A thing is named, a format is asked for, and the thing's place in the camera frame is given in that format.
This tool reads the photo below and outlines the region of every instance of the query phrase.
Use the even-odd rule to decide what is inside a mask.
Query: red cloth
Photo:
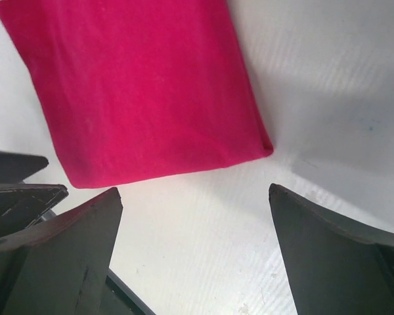
[[[272,153],[225,0],[2,0],[73,186]]]

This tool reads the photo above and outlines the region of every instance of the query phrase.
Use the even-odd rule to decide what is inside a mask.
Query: tabletop
[[[230,0],[276,152],[228,169],[120,186],[111,269],[157,314],[296,314],[271,218],[281,184],[394,232],[394,0]],[[29,73],[0,23],[0,150],[50,165],[28,182],[76,190]]]

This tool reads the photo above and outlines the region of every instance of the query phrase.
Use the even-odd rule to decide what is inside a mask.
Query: white table
[[[120,186],[112,270],[157,315],[295,314],[271,219],[276,182],[394,232],[394,0],[230,0],[273,156]],[[0,150],[41,154],[29,182],[70,186],[0,24]]]

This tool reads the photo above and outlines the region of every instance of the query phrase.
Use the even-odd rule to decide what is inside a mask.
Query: red fabric
[[[225,0],[2,0],[73,186],[272,153]]]

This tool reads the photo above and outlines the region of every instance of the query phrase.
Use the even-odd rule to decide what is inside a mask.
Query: white surface
[[[267,159],[120,187],[111,268],[157,315],[295,314],[268,204],[280,183],[394,231],[394,0],[231,0]],[[42,154],[30,182],[75,190],[29,75],[0,25],[0,149]]]

